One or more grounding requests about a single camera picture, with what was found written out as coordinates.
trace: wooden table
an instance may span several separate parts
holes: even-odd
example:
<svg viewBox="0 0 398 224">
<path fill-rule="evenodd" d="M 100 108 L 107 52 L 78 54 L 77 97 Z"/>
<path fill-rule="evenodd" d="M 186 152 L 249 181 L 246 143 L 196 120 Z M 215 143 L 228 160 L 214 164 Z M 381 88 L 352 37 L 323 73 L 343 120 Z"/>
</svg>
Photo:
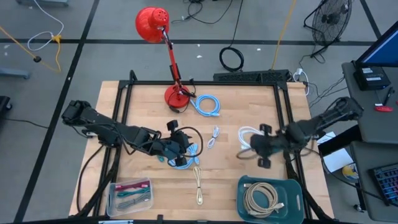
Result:
<svg viewBox="0 0 398 224">
<path fill-rule="evenodd" d="M 96 105 L 99 113 L 112 116 L 117 86 L 118 82 L 103 82 Z M 304 86 L 301 83 L 288 83 L 288 87 L 294 120 L 309 119 L 310 112 Z M 282 153 L 271 156 L 271 169 L 259 168 L 256 160 L 242 161 L 236 158 L 236 153 L 240 149 L 238 129 L 241 126 L 258 128 L 260 123 L 266 123 L 272 126 L 273 132 L 279 129 L 273 87 L 197 86 L 197 95 L 212 94 L 220 100 L 220 117 L 201 116 L 192 106 L 181 114 L 170 111 L 164 103 L 166 88 L 167 86 L 163 85 L 134 85 L 127 125 L 145 126 L 161 131 L 163 136 L 168 136 L 166 123 L 176 119 L 179 127 L 197 128 L 203 135 L 205 144 L 211 138 L 214 126 L 220 127 L 220 135 L 216 139 L 215 146 L 210 150 L 204 146 L 203 153 L 199 156 L 200 167 L 203 169 L 201 181 L 203 205 L 196 203 L 197 186 L 192 172 L 193 166 L 188 170 L 176 170 L 165 162 L 159 162 L 156 157 L 140 152 L 128 156 L 123 151 L 117 182 L 149 177 L 154 188 L 154 205 L 150 210 L 117 218 L 154 220 L 158 214 L 163 214 L 165 220 L 241 220 L 236 212 L 236 187 L 242 175 L 272 179 L 287 178 Z M 280 97 L 284 109 L 282 91 Z M 214 103 L 205 100 L 201 107 L 210 110 L 214 108 Z M 121 119 L 122 110 L 123 108 L 119 110 L 118 121 Z M 285 109 L 284 121 L 287 122 Z M 193 136 L 191 142 L 199 143 L 193 131 L 187 129 L 184 132 Z M 82 165 L 99 146 L 96 138 L 88 140 Z M 103 155 L 104 150 L 88 164 L 83 175 L 81 206 L 88 201 L 98 186 Z M 321 160 L 316 154 L 310 154 L 303 157 L 302 161 L 307 189 L 325 213 L 333 217 Z M 107 193 L 107 190 L 103 193 L 100 212 L 102 214 Z M 70 214 L 76 212 L 75 192 Z"/>
</svg>

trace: teal tray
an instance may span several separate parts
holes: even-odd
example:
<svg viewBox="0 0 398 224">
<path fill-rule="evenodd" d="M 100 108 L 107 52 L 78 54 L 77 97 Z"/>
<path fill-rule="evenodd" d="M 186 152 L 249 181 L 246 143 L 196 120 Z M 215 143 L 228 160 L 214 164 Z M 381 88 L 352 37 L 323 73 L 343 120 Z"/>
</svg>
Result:
<svg viewBox="0 0 398 224">
<path fill-rule="evenodd" d="M 247 188 L 243 184 L 254 184 L 257 182 L 266 182 L 275 187 L 278 192 L 279 203 L 285 206 L 279 209 L 279 212 L 272 212 L 267 218 L 256 218 L 247 213 L 243 207 L 243 194 Z M 261 207 L 268 207 L 267 197 L 260 193 L 254 193 L 254 200 Z M 267 178 L 242 176 L 238 182 L 238 195 L 236 197 L 236 209 L 239 216 L 250 223 L 275 223 L 275 224 L 296 224 L 304 220 L 303 195 L 300 184 L 295 180 L 275 180 Z"/>
</svg>

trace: concrete floor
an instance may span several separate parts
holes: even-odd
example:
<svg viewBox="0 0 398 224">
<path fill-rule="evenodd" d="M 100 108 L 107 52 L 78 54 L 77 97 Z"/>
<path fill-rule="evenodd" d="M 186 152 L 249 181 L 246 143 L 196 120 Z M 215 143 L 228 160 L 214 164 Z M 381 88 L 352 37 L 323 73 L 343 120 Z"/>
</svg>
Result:
<svg viewBox="0 0 398 224">
<path fill-rule="evenodd" d="M 69 0 L 69 7 L 45 7 L 51 15 L 63 21 L 63 38 L 60 63 L 61 74 L 56 74 L 36 64 L 17 45 L 9 43 L 0 33 L 0 67 L 18 68 L 32 72 L 29 80 L 0 77 L 0 95 L 10 96 L 14 108 L 9 118 L 28 119 L 48 126 L 52 120 L 66 77 L 73 76 L 65 103 L 79 99 L 96 104 L 101 82 L 127 79 L 134 69 L 140 80 L 168 80 L 169 59 L 163 45 L 139 44 L 84 44 L 77 65 L 76 49 L 93 3 L 97 0 Z M 187 4 L 182 1 L 161 0 L 99 0 L 87 39 L 140 40 L 134 18 L 145 6 L 160 6 L 170 13 L 171 20 L 187 16 Z M 302 55 L 309 54 L 313 46 L 311 32 L 302 27 L 305 17 L 316 8 L 319 1 L 301 0 L 297 3 L 284 40 L 301 40 L 300 45 L 283 45 L 275 69 L 288 68 L 294 72 Z M 379 30 L 385 32 L 397 20 L 395 0 L 366 0 Z M 289 10 L 291 1 L 244 1 L 236 31 L 236 40 L 277 40 Z M 206 0 L 198 18 L 213 21 L 226 9 L 229 1 Z M 224 72 L 218 61 L 218 53 L 226 44 L 214 44 L 211 40 L 232 38 L 240 1 L 233 1 L 231 8 L 219 23 L 214 25 L 189 21 L 173 24 L 170 37 L 174 40 L 210 40 L 199 47 L 195 41 L 174 44 L 176 59 L 183 77 L 196 80 L 212 80 L 213 74 Z M 15 38 L 26 42 L 27 38 L 44 30 L 57 32 L 59 24 L 48 18 L 36 7 L 18 5 L 13 0 L 0 1 L 0 26 Z M 372 42 L 376 36 L 369 23 L 361 1 L 353 3 L 351 20 L 341 37 L 342 41 Z M 244 71 L 267 70 L 271 67 L 275 45 L 235 45 L 245 57 Z M 323 54 L 325 64 L 306 58 L 302 65 L 310 82 L 323 91 L 343 75 L 341 64 L 357 59 L 368 46 L 331 46 Z M 37 52 L 47 63 L 55 65 L 53 58 L 56 44 L 49 44 Z M 238 63 L 233 55 L 226 55 L 227 63 Z M 345 87 L 343 82 L 335 89 Z M 311 108 L 312 115 L 321 113 L 335 98 L 348 95 L 346 90 L 324 98 Z M 315 99 L 310 94 L 308 100 Z M 353 123 L 339 123 L 329 130 L 344 131 Z M 25 123 L 3 121 L 0 134 L 0 222 L 13 222 L 33 171 L 46 130 Z M 27 207 L 24 221 L 67 217 L 75 190 L 78 172 L 86 140 L 57 121 L 47 157 Z M 379 223 L 369 219 L 366 213 L 358 213 L 352 205 L 358 203 L 355 189 L 333 177 L 326 176 L 335 217 L 344 222 Z"/>
</svg>

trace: white cable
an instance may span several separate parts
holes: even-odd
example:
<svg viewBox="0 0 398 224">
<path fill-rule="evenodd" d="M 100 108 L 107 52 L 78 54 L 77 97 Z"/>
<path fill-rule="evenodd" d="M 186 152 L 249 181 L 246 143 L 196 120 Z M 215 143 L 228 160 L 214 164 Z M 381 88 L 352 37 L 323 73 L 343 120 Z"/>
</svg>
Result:
<svg viewBox="0 0 398 224">
<path fill-rule="evenodd" d="M 296 80 L 296 75 L 298 75 L 298 78 L 300 79 L 301 74 L 304 74 L 305 79 L 307 80 L 307 83 L 309 82 L 307 74 L 301 69 L 298 68 L 297 71 L 293 74 L 293 80 L 294 82 L 298 82 L 299 80 Z M 308 96 L 310 93 L 310 87 L 307 86 L 307 91 L 305 92 L 305 95 Z"/>
<path fill-rule="evenodd" d="M 260 207 L 253 195 L 254 192 L 263 193 L 268 199 L 268 208 Z M 256 218 L 266 218 L 268 217 L 274 210 L 278 212 L 278 209 L 284 207 L 283 203 L 278 203 L 278 192 L 276 189 L 268 183 L 258 182 L 252 184 L 243 195 L 243 207 L 248 212 L 249 215 L 252 215 Z"/>
<path fill-rule="evenodd" d="M 40 5 L 37 3 L 36 0 L 33 0 L 33 1 L 36 3 L 37 7 L 39 7 L 39 9 L 40 9 L 42 12 L 44 12 L 44 14 L 48 15 L 49 17 L 51 17 L 52 19 L 54 19 L 55 21 L 57 21 L 57 22 L 59 22 L 59 23 L 61 24 L 61 30 L 60 30 L 60 32 L 57 34 L 57 35 L 60 35 L 60 34 L 62 33 L 62 31 L 63 31 L 63 27 L 64 27 L 63 23 L 62 23 L 61 21 L 59 21 L 57 18 L 51 16 L 48 12 L 44 11 L 44 10 L 40 7 Z M 51 39 L 50 39 L 49 41 L 47 41 L 47 43 L 45 43 L 43 46 L 41 46 L 41 47 L 39 47 L 39 48 L 37 48 L 37 49 L 32 49 L 32 48 L 30 47 L 30 42 L 31 42 L 33 39 L 35 39 L 36 37 L 38 37 L 38 36 L 40 36 L 40 35 L 42 35 L 42 34 L 50 34 L 50 35 L 51 35 Z M 31 37 L 31 38 L 27 41 L 27 48 L 28 48 L 29 50 L 31 50 L 31 51 L 41 50 L 42 48 L 44 48 L 45 46 L 47 46 L 47 44 L 49 44 L 49 43 L 52 41 L 52 38 L 53 38 L 53 37 L 54 37 L 54 34 L 53 34 L 51 31 L 44 31 L 44 32 L 38 33 L 38 34 L 34 35 L 33 37 Z"/>
<path fill-rule="evenodd" d="M 211 149 L 214 146 L 216 138 L 219 134 L 220 134 L 220 128 L 216 125 L 214 126 L 213 135 L 211 136 L 211 139 L 207 142 L 207 149 Z"/>
<path fill-rule="evenodd" d="M 238 130 L 238 138 L 239 138 L 239 141 L 241 142 L 241 149 L 243 150 L 243 149 L 250 149 L 251 148 L 251 146 L 250 146 L 250 144 L 249 143 L 247 143 L 245 140 L 244 140 L 244 138 L 243 138 L 243 136 L 245 135 L 245 134 L 247 134 L 247 133 L 253 133 L 253 134 L 260 134 L 260 135 L 264 135 L 264 132 L 263 131 L 260 131 L 260 130 L 257 130 L 256 128 L 252 128 L 252 127 L 249 127 L 249 126 L 243 126 L 242 128 L 239 128 L 239 130 Z"/>
<path fill-rule="evenodd" d="M 200 167 L 194 167 L 193 168 L 193 175 L 195 175 L 195 178 L 197 180 L 197 204 L 201 205 L 203 204 L 203 195 L 201 194 L 201 188 L 200 188 L 200 179 L 201 179 L 201 168 Z"/>
</svg>

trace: black keyboard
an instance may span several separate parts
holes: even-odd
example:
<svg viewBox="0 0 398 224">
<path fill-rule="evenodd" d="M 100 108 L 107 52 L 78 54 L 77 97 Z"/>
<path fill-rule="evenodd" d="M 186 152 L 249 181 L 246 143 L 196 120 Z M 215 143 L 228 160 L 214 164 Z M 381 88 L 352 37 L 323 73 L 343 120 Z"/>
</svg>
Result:
<svg viewBox="0 0 398 224">
<path fill-rule="evenodd" d="M 398 164 L 378 167 L 369 170 L 384 203 L 398 204 Z"/>
<path fill-rule="evenodd" d="M 286 82 L 290 77 L 289 74 L 290 72 L 287 69 L 255 72 L 228 72 L 214 74 L 213 80 L 221 82 Z"/>
</svg>

